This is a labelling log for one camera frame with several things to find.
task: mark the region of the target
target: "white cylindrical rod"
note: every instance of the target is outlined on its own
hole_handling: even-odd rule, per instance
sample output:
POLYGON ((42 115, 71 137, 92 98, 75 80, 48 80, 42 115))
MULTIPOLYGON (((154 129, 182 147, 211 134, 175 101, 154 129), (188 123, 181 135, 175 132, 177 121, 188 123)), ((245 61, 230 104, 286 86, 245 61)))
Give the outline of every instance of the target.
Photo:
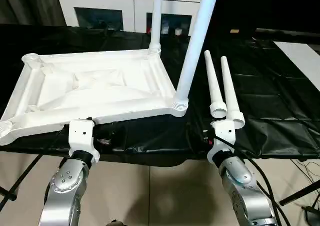
POLYGON ((160 32, 161 32, 161 10, 162 0, 153 0, 151 42, 149 45, 150 53, 160 53, 160 32))
POLYGON ((216 0, 201 0, 196 16, 193 32, 186 51, 178 87, 174 96, 173 106, 183 108, 188 107, 188 94, 192 80, 196 71, 197 63, 202 46, 206 37, 211 15, 215 7, 216 0))
POLYGON ((210 112, 214 118, 223 118, 227 115, 227 107, 221 96, 221 91, 210 51, 204 52, 204 58, 211 98, 210 112))
POLYGON ((232 82, 228 61, 225 56, 221 57, 221 67, 222 67, 225 102, 228 110, 226 118, 233 120, 235 129, 239 129, 245 125, 245 118, 243 113, 239 109, 237 96, 236 96, 234 84, 232 82))

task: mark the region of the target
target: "wire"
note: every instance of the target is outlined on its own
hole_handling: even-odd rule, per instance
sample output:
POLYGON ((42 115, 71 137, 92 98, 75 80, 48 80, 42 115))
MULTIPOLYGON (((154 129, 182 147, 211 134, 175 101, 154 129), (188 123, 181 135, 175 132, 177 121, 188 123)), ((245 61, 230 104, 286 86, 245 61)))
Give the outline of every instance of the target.
MULTIPOLYGON (((54 137, 54 140, 52 143, 48 144, 45 149, 51 148, 55 142, 58 139, 58 136, 61 134, 62 130, 60 130, 54 137)), ((17 179, 17 181, 14 183, 14 185, 10 188, 8 195, 6 195, 3 200, 0 202, 0 212, 4 208, 5 204, 9 200, 9 194, 13 194, 16 189, 19 187, 20 183, 24 180, 24 178, 28 175, 28 173, 32 170, 32 168, 36 165, 36 163, 42 158, 43 154, 39 154, 26 168, 26 170, 21 174, 21 176, 17 179)))
MULTIPOLYGON (((270 199, 270 195, 268 194, 268 192, 261 186, 261 184, 257 181, 256 182, 258 187, 261 189, 261 191, 270 199)), ((291 226, 287 216, 285 215, 285 213, 283 212, 282 208, 279 206, 279 204, 276 204, 277 209, 279 210, 280 214, 282 215, 285 223, 287 224, 287 226, 291 226)))
POLYGON ((320 167, 320 165, 317 164, 317 163, 315 163, 315 162, 308 162, 307 165, 305 165, 305 164, 303 163, 303 166, 306 167, 306 170, 308 170, 309 173, 313 174, 314 176, 320 177, 320 175, 317 175, 317 174, 313 173, 313 172, 308 168, 308 166, 309 166, 310 163, 315 164, 315 165, 317 165, 318 167, 320 167))
POLYGON ((251 158, 249 158, 244 152, 240 151, 238 148, 235 148, 235 146, 233 146, 231 143, 225 141, 224 139, 218 137, 218 136, 214 136, 217 140, 223 142, 224 144, 228 145, 229 147, 233 148, 234 150, 236 150, 238 153, 240 153, 245 159, 247 159, 250 163, 252 163, 252 165, 258 170, 258 172, 261 174, 262 178, 264 179, 265 184, 267 185, 269 194, 270 194, 270 200, 271 200, 271 204, 272 204, 272 208, 274 211, 274 216, 275 219, 278 222, 278 226, 282 226, 280 218, 279 218, 279 214, 278 214, 278 210, 277 210, 277 202, 275 200, 275 196, 274 193, 272 191, 271 185, 269 183, 269 180, 267 178, 267 176, 265 175, 264 171, 256 164, 255 161, 253 161, 251 158))
MULTIPOLYGON (((316 164, 316 165, 318 165, 318 166, 320 166, 319 164, 317 164, 317 163, 315 163, 315 162, 309 162, 307 165, 305 165, 304 163, 299 163, 298 161, 297 161, 297 163, 298 164, 300 164, 300 165, 302 165, 302 166, 304 166, 305 167, 305 170, 306 170, 306 172, 307 172, 307 174, 298 166, 298 165, 296 165, 296 163, 292 160, 292 159, 290 159, 290 161, 307 177, 307 179, 309 179, 309 181, 310 181, 310 183, 312 184, 312 183, 314 183, 315 181, 314 181, 314 179, 313 179, 313 177, 310 175, 310 173, 309 173, 309 169, 308 169, 308 165, 310 164, 310 163, 314 163, 314 164, 316 164)), ((317 197, 316 197, 316 199, 315 199, 315 201, 314 201, 314 205, 318 205, 318 209, 320 209, 320 205, 319 205, 319 197, 318 197, 318 195, 320 195, 320 192, 319 192, 319 190, 317 189, 317 191, 315 192, 315 194, 317 194, 317 197)))

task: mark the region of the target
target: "black plastic sheet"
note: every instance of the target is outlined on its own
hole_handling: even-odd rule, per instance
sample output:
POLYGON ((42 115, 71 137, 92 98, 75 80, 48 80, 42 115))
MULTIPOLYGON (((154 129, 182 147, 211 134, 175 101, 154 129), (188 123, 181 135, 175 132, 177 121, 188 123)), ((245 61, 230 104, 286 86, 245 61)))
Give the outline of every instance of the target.
MULTIPOLYGON (((103 29, 0 26, 2 114, 27 53, 39 55, 146 49, 148 35, 103 29)), ((161 59, 177 87, 188 38, 163 37, 161 59)), ((163 115, 97 125, 94 144, 101 160, 173 166, 186 159, 203 159, 210 149, 203 130, 213 121, 204 50, 210 50, 220 85, 220 57, 227 56, 240 109, 246 124, 236 131, 236 145, 254 158, 320 158, 320 92, 271 41, 207 38, 193 79, 189 108, 182 118, 163 115)), ((68 154, 64 130, 17 139, 2 151, 68 154)))

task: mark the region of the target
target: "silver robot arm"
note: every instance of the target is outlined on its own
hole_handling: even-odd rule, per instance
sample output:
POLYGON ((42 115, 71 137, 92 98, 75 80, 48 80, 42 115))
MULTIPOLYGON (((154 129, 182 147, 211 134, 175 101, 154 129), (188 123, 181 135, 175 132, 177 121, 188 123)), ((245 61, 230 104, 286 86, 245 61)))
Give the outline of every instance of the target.
POLYGON ((100 154, 94 148, 91 120, 74 120, 69 125, 69 155, 63 166, 50 181, 40 226, 78 225, 81 212, 80 201, 85 193, 89 169, 97 163, 100 154))
MULTIPOLYGON (((235 143, 235 126, 231 120, 216 121, 212 127, 217 136, 231 144, 235 143)), ((231 198, 239 225, 277 226, 271 204, 257 186, 255 175, 233 152, 234 149, 214 139, 207 158, 219 169, 222 184, 231 198)))

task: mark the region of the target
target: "floor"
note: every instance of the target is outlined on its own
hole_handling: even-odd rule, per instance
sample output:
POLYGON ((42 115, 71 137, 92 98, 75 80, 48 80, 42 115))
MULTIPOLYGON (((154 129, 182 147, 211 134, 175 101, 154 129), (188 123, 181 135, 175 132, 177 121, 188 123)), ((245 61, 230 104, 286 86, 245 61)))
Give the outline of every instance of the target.
MULTIPOLYGON (((0 185, 10 188, 34 157, 0 152, 0 185)), ((45 188, 60 161, 52 156, 39 161, 21 184, 17 200, 9 201, 0 213, 1 226, 38 224, 45 188)), ((269 178, 276 200, 309 184, 290 160, 256 162, 269 178)), ((316 176, 320 175, 318 165, 310 163, 307 168, 314 180, 320 178, 316 176)), ((292 226, 306 225, 301 206, 311 205, 315 197, 316 193, 311 193, 283 207, 292 226)), ((128 226, 238 225, 218 170, 206 161, 189 160, 170 168, 99 162, 90 170, 81 204, 80 226, 104 226, 113 219, 128 226)))

